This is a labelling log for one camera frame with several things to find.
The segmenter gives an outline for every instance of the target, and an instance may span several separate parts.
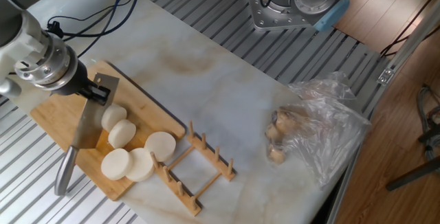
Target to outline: kitchen knife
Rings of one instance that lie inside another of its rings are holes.
[[[94,82],[99,86],[106,87],[110,90],[110,93],[103,106],[94,100],[86,101],[74,139],[69,149],[67,149],[64,160],[56,175],[55,195],[57,196],[64,196],[67,191],[79,150],[96,147],[102,132],[101,119],[107,107],[113,102],[119,78],[97,73]]]

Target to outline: knife handle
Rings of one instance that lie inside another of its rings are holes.
[[[67,149],[60,169],[58,169],[58,173],[56,174],[55,195],[57,196],[64,196],[66,194],[67,186],[69,185],[70,178],[74,171],[78,151],[79,149],[73,146],[70,146],[69,149]]]

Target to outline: white marble surface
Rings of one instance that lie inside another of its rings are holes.
[[[42,0],[30,12],[44,26],[51,16],[84,17],[113,2]],[[127,10],[120,8],[114,23]],[[84,26],[77,21],[62,22],[69,32]],[[81,52],[89,42],[77,38],[69,44]],[[222,177],[216,180],[199,198],[203,210],[196,217],[156,175],[135,184],[122,200],[148,224],[308,223],[319,210],[329,191],[318,189],[299,157],[274,166],[265,156],[264,131],[270,113],[297,100],[287,87],[149,0],[139,0],[129,21],[82,58],[86,65],[97,60],[113,63],[182,122],[193,120],[195,130],[205,132],[212,147],[220,146],[222,157],[234,158],[237,176],[231,182]],[[39,98],[14,101],[27,111],[47,97],[36,90],[32,94]],[[175,158],[188,147],[186,140],[178,143]],[[173,172],[193,193],[215,175],[197,151]]]

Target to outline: bamboo cutting board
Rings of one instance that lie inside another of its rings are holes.
[[[120,79],[113,103],[124,107],[128,112],[127,119],[136,125],[135,137],[124,147],[127,151],[143,147],[146,138],[156,131],[166,131],[177,141],[185,135],[185,128],[177,120],[106,62],[100,61],[87,70],[91,79],[97,72]],[[31,116],[67,151],[74,138],[84,104],[85,99],[77,95],[52,95],[33,109]],[[108,132],[102,131],[96,149],[81,149],[76,164],[111,200],[117,201],[135,182],[126,177],[112,181],[101,173],[102,159],[113,150],[107,142],[108,135]]]

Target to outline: radish slice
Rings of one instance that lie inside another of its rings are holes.
[[[145,149],[154,152],[157,161],[171,159],[176,149],[176,140],[167,132],[156,132],[151,134],[145,142]]]
[[[114,148],[123,148],[136,134],[136,125],[128,120],[120,120],[110,131],[109,143]]]
[[[102,115],[101,126],[107,132],[120,121],[127,118],[127,110],[117,104],[112,104]]]
[[[111,180],[119,180],[128,173],[133,165],[132,156],[122,148],[107,154],[101,163],[101,172]]]
[[[154,173],[154,165],[151,156],[143,148],[136,148],[130,152],[133,158],[133,166],[126,174],[127,179],[134,182],[148,179]]]

